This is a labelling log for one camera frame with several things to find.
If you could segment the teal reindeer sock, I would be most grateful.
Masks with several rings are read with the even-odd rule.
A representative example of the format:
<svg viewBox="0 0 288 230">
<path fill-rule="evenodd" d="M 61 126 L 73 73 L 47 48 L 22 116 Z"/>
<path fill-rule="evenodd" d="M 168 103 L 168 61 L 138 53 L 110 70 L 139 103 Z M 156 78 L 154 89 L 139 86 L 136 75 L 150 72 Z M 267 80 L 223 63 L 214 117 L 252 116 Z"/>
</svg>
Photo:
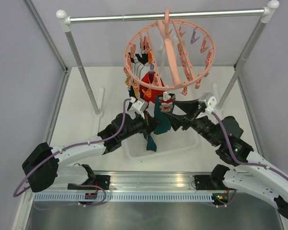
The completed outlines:
<svg viewBox="0 0 288 230">
<path fill-rule="evenodd" d="M 171 130 L 171 124 L 165 113 L 172 113 L 176 96 L 173 93 L 169 94 L 170 98 L 166 101 L 163 99 L 163 95 L 158 95 L 155 101 L 154 107 L 154 118 L 157 119 L 161 124 L 154 130 L 154 134 L 160 135 Z"/>
</svg>

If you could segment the teal sock front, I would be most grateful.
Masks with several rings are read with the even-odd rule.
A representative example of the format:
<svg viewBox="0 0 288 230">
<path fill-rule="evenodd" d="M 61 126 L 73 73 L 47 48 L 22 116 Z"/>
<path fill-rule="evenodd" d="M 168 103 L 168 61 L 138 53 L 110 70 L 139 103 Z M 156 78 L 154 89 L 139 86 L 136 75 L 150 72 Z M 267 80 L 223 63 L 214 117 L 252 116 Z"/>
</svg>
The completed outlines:
<svg viewBox="0 0 288 230">
<path fill-rule="evenodd" d="M 148 144 L 148 143 L 147 143 L 147 145 L 146 145 L 146 150 L 147 150 L 147 151 L 156 152 L 157 146 L 156 146 L 156 144 Z"/>
</svg>

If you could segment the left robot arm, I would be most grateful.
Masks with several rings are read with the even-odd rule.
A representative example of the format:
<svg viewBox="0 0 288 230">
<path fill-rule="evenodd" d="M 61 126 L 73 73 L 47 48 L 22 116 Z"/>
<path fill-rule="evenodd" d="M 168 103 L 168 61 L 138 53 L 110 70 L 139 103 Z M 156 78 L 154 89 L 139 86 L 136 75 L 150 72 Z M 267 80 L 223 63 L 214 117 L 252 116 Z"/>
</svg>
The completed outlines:
<svg viewBox="0 0 288 230">
<path fill-rule="evenodd" d="M 149 113 L 136 115 L 135 118 L 120 113 L 104 130 L 88 140 L 58 147 L 40 143 L 22 164 L 26 175 L 22 182 L 28 182 L 28 188 L 34 193 L 54 184 L 64 184 L 72 189 L 91 189 L 96 182 L 93 170 L 87 164 L 75 168 L 70 164 L 113 152 L 121 147 L 125 139 L 137 133 L 149 135 L 159 125 L 161 122 Z"/>
</svg>

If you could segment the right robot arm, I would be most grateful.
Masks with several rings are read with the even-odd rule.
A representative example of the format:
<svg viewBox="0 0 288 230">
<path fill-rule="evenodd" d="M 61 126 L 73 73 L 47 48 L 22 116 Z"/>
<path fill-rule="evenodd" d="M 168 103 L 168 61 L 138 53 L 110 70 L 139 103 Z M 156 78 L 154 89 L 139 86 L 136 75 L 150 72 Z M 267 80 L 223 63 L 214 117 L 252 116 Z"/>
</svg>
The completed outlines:
<svg viewBox="0 0 288 230">
<path fill-rule="evenodd" d="M 288 219 L 288 175 L 267 161 L 240 137 L 243 130 L 233 116 L 220 119 L 217 100 L 208 95 L 192 101 L 176 101 L 185 112 L 165 116 L 174 130 L 192 128 L 212 146 L 226 165 L 218 164 L 210 174 L 214 189 L 234 189 L 261 199 Z"/>
</svg>

